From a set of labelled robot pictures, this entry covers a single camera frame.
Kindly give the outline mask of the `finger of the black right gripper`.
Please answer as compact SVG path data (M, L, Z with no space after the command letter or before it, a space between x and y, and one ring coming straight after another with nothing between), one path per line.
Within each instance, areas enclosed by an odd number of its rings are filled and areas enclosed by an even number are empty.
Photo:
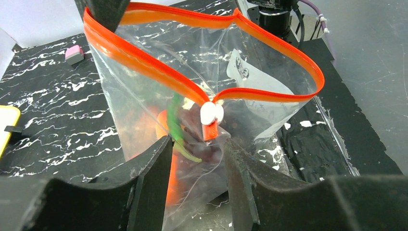
M102 26L115 32L130 0L74 0L81 20L85 8L88 7L91 16Z

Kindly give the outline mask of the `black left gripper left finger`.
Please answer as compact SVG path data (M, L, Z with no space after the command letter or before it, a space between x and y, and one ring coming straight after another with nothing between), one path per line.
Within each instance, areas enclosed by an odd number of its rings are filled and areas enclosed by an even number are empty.
M159 231L173 142L146 151L88 183L51 177L0 179L3 231Z

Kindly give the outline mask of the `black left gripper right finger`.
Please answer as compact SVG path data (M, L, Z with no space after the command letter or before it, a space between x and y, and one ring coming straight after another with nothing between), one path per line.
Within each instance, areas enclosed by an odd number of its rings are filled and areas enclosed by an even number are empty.
M308 183L248 154L224 148L236 231L405 231L408 179L402 175L334 176Z

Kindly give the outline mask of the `orange toy fruit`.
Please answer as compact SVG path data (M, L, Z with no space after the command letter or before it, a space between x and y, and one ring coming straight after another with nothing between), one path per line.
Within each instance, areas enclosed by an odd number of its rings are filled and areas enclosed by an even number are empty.
M172 160L171 160L171 167L170 167L170 174L169 174L169 181L168 181L168 189L166 194L166 207L175 205L181 199L181 191L180 191L180 183L177 179L177 170L178 170L178 152L173 152Z

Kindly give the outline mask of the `orange toy tangerine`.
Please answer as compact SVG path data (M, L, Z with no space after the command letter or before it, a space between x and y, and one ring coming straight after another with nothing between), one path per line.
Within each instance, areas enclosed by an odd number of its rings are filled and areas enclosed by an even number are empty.
M156 119L157 122L155 124L155 133L157 139L170 135L170 129L167 124L167 110L161 111L157 115Z

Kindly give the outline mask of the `clear zip top bag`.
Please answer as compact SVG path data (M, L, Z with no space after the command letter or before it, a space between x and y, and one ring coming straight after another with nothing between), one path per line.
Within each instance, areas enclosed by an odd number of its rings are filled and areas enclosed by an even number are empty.
M173 93L181 108L200 107L203 139L214 139L222 104L244 101L256 115L255 150L270 139L324 86L318 65L236 9L212 15L132 2L115 32L85 13L84 31L125 160L158 141L157 115ZM165 206L162 231L174 231L205 203L227 190L224 145L215 162L196 163L178 152L179 202Z

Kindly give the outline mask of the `dark red grape bunch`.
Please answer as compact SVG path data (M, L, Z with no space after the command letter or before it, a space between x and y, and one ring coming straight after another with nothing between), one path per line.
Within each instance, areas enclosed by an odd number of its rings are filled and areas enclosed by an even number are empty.
M178 119L183 128L184 147L193 156L205 162L215 162L216 154L222 151L221 143L226 138L221 132L226 131L240 147L251 153L255 150L256 115L251 112L244 101L226 101L222 104L224 118L218 128L218 136L214 139L204 140L203 129L200 122L200 107L193 104L190 109L179 109Z

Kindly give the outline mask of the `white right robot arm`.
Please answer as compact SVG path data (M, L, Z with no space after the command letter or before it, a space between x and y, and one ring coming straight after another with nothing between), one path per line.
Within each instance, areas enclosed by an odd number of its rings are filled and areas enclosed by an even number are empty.
M88 12L100 25L115 32L130 0L76 0L81 19ZM245 17L272 33L287 40L290 31L290 14L294 11L301 21L301 32L305 32L297 0L232 0L232 7L238 8Z

